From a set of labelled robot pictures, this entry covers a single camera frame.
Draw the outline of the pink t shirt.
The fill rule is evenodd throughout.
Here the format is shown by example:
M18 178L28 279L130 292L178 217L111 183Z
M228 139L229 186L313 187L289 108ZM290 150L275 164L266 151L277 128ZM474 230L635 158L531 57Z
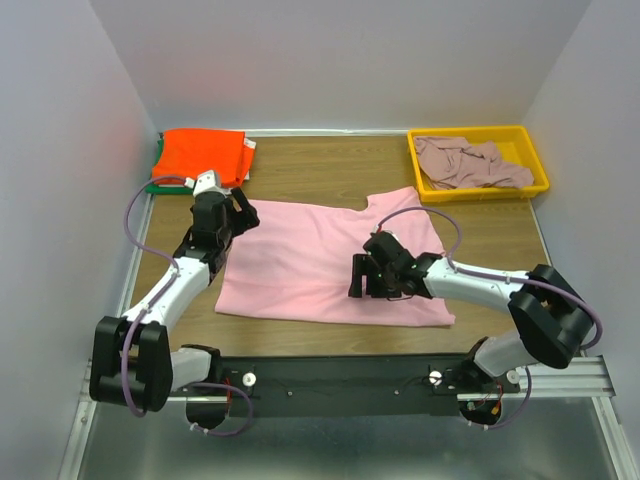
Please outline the pink t shirt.
M363 210L255 200L260 224L233 240L219 314L319 323L440 327L455 317L442 300L351 298L352 258L379 221L412 255L443 244L412 187L372 194Z

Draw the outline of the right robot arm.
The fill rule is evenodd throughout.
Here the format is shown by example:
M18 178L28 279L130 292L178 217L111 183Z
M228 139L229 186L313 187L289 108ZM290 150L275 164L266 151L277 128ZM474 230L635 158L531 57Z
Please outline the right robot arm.
M498 271L436 253L414 256L388 231L372 234L353 256L348 295L389 301L454 299L508 314L512 331L481 338L441 377L444 384L474 392L518 367L541 363L565 369L586 337L601 332L588 305L548 265Z

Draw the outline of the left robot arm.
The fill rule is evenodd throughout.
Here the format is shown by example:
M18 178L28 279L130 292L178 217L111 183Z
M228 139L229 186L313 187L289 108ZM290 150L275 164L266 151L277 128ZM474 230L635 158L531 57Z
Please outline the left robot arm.
M164 258L168 269L137 304L98 322L89 380L93 400L123 405L142 417L159 411L170 393L182 386L189 384L201 395L220 387L222 372L212 364L212 353L200 347L172 353L169 334L223 269L233 240L260 220L240 188L211 187L195 193L191 214L192 224L173 254L131 241Z

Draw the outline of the folded orange t shirt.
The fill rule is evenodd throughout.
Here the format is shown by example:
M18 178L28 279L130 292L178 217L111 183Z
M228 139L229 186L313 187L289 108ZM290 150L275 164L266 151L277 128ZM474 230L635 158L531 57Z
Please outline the folded orange t shirt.
M204 128L177 128L163 132L164 149L152 176L175 175L196 179L208 170L218 173L225 188L244 182L240 171L244 140L242 131Z

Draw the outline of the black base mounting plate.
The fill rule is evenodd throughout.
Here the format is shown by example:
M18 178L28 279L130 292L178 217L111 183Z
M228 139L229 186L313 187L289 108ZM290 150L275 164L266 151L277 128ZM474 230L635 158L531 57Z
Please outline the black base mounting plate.
M216 377L246 392L258 418L456 416L460 397L518 393L502 375L463 373L465 354L223 357Z

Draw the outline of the crumpled mauve t shirt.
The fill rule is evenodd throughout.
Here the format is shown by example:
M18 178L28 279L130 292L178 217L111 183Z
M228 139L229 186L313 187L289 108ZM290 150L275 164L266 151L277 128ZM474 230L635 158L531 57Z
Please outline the crumpled mauve t shirt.
M504 160L493 141L472 144L464 137L416 136L413 145L421 170L436 190L534 185L530 169Z

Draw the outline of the yellow plastic bin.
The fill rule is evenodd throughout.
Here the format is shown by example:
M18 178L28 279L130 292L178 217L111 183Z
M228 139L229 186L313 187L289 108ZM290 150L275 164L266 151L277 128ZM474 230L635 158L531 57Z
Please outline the yellow plastic bin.
M478 187L468 189L436 190L431 179L419 165L415 138L419 136L464 137L471 144L493 141L503 159L530 170L533 185L522 189ZM549 180L540 161L527 130L521 125L489 125L439 128L413 128L407 132L408 150L410 152L415 175L416 190L423 203L451 203L465 201L488 201L503 199L531 199L546 192Z

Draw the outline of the aluminium frame rail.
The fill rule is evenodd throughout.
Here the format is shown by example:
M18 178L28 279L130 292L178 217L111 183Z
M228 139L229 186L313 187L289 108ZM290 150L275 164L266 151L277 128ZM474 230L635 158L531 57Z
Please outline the aluminium frame rail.
M89 360L82 387L79 394L80 401L92 402L89 395L89 374L92 363ZM607 369L604 357L577 357L566 369L557 370L551 367L537 364L528 367L532 379L532 393L530 399L537 398L611 398L616 396L616 391ZM524 367L516 369L519 375L519 385L516 390L509 391L508 385L504 388L503 399L523 399L528 388ZM458 394L458 400L467 401L481 399L486 393ZM179 401L186 398L186 387L175 391L169 396L169 401Z

